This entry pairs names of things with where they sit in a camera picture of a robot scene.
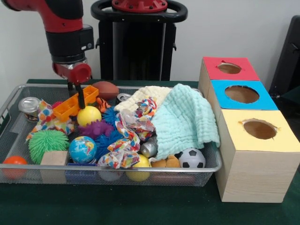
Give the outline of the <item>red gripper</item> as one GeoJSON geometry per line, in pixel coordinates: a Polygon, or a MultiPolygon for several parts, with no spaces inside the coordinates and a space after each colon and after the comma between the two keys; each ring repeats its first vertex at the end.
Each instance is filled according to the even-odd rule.
{"type": "Polygon", "coordinates": [[[85,108],[84,93],[81,88],[82,83],[90,80],[91,67],[87,63],[78,62],[75,64],[52,64],[54,72],[62,78],[67,79],[67,88],[69,96],[72,97],[75,94],[73,84],[77,85],[78,92],[78,104],[80,109],[85,108]]]}

